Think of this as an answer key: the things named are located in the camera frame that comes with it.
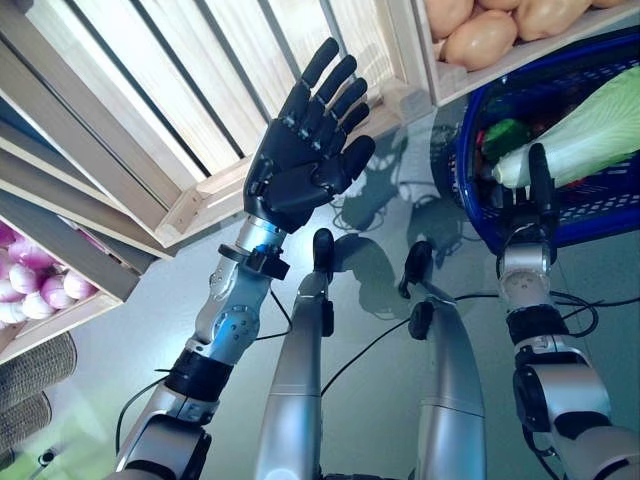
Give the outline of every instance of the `onion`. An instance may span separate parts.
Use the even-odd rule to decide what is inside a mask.
[[[9,253],[0,248],[0,279],[9,277],[9,270],[13,267],[13,262],[9,258]]]
[[[14,262],[34,270],[47,268],[55,263],[53,257],[26,238],[17,240],[9,246],[9,257]]]
[[[27,316],[22,311],[22,302],[0,303],[0,322],[20,323],[26,319]]]
[[[32,293],[40,288],[41,276],[33,269],[16,263],[9,270],[11,286],[20,293]]]
[[[514,18],[525,41],[564,32],[589,6],[591,0],[522,0]]]
[[[447,39],[444,56],[447,63],[468,71],[493,65],[513,46],[518,29],[511,16],[502,10],[487,10],[460,25]]]
[[[22,311],[33,320],[43,320],[53,315],[56,309],[45,302],[39,292],[33,292],[22,301]]]
[[[434,42],[448,37],[473,9],[473,0],[424,0]]]
[[[17,302],[22,300],[24,293],[16,291],[8,278],[0,280],[0,302]]]
[[[82,300],[93,295],[97,288],[87,282],[81,275],[69,270],[62,281],[64,291],[71,298]]]
[[[44,298],[45,302],[58,310],[68,308],[75,303],[75,299],[71,298],[64,291],[62,285],[63,279],[64,275],[49,277],[40,289],[40,295]]]
[[[0,247],[6,247],[16,241],[11,227],[0,222]]]

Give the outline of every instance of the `wooden shelf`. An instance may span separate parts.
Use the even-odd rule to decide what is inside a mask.
[[[99,289],[50,318],[0,330],[0,363],[117,307],[138,283],[134,271],[91,245],[57,215],[4,191],[0,191],[0,220]]]
[[[640,20],[640,0],[628,0],[617,7],[591,9],[569,29],[554,37],[515,46],[499,62],[490,67],[467,73],[463,67],[438,62],[435,59],[426,9],[422,0],[412,0],[417,34],[423,51],[423,61],[430,79],[431,97],[442,106],[503,75],[577,40],[586,38],[620,21]]]

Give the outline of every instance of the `potato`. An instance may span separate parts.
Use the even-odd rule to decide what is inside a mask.
[[[513,46],[518,28],[502,10],[487,10],[463,23],[449,36],[445,48],[447,63],[468,71],[493,65]]]
[[[526,41],[564,32],[591,5],[591,0],[522,0],[514,18]]]
[[[448,37],[473,9],[473,0],[424,0],[434,42]]]
[[[624,2],[626,2],[626,0],[593,0],[591,5],[598,8],[609,8],[615,7],[616,5],[620,5]]]
[[[520,0],[478,0],[478,3],[487,10],[504,10],[508,12],[518,8]]]

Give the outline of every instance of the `wooden crate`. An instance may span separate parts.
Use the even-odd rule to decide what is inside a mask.
[[[417,28],[413,31],[406,30],[406,32],[409,35],[418,36],[422,60],[429,78],[431,99],[436,106],[446,105],[522,65],[577,40],[599,33],[617,22],[635,19],[637,24],[640,20],[640,0],[627,0],[621,5],[607,9],[590,9],[564,33],[517,45],[496,64],[475,72],[467,72],[463,67],[436,60],[424,2],[422,0],[411,0],[411,2]]]
[[[47,319],[0,330],[0,363],[121,305],[138,282],[138,275],[131,268],[91,245],[57,215],[3,191],[0,191],[0,220],[98,287],[93,296]],[[140,265],[136,260],[138,254],[121,250],[120,255]]]
[[[392,76],[370,88],[367,102],[372,113],[352,135],[374,138],[640,11],[640,0],[589,11],[564,34],[517,46],[498,64],[468,74],[435,61],[422,0],[370,1],[388,47]],[[87,86],[17,6],[23,3],[0,0],[0,96],[53,150],[0,125],[0,150],[5,151],[0,155],[0,189],[161,257],[171,256],[171,247],[242,210],[250,154],[227,162],[228,167],[209,178],[189,183],[177,157],[163,157],[162,163],[141,147],[139,136],[123,126],[134,121],[128,116],[131,112],[101,101],[95,89],[102,86]],[[270,4],[277,3],[281,2],[259,0],[256,8],[259,5],[273,20]],[[340,30],[333,9],[345,3],[317,3],[327,19],[327,32],[338,39],[344,53],[343,37],[350,32]],[[282,31],[274,30],[274,35],[289,62],[293,46],[286,44]],[[230,45],[223,50],[224,60],[237,63]],[[263,107],[266,103],[263,98],[257,101]]]
[[[378,3],[389,16],[386,2]],[[16,3],[1,0],[0,5],[0,31],[7,40],[0,42],[0,92],[56,150],[52,153],[10,126],[0,128],[0,148],[13,155],[4,155],[11,166],[0,172],[0,188],[158,256],[170,255],[163,249],[242,209],[251,156],[189,188],[178,188],[170,172],[151,161]],[[395,78],[370,92],[373,114],[358,134],[379,136],[430,110],[424,72],[413,65],[397,68]],[[19,173],[17,159],[28,164]],[[36,177],[42,180],[36,182],[37,192],[30,182],[17,181]]]

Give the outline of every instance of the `purple onion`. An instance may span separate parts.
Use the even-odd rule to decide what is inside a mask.
[[[56,309],[45,302],[39,292],[30,293],[24,298],[22,311],[33,320],[43,320],[56,313]]]
[[[8,278],[0,280],[0,302],[17,302],[22,297],[24,293],[17,292]]]
[[[34,270],[47,268],[55,263],[51,255],[26,238],[16,240],[9,246],[9,257],[14,262]]]
[[[57,310],[68,308],[75,303],[75,299],[64,291],[63,280],[64,275],[54,275],[47,278],[40,289],[40,295],[45,302]]]
[[[9,270],[11,286],[20,293],[33,293],[42,284],[42,275],[35,270],[16,263]]]
[[[0,247],[7,247],[16,241],[12,228],[0,222]]]
[[[64,291],[71,298],[82,300],[93,295],[97,288],[87,282],[80,274],[69,270],[62,281]]]
[[[24,322],[27,316],[22,311],[22,302],[0,303],[0,322],[7,325]]]
[[[0,279],[9,277],[9,270],[13,267],[13,262],[9,258],[9,253],[0,248]]]

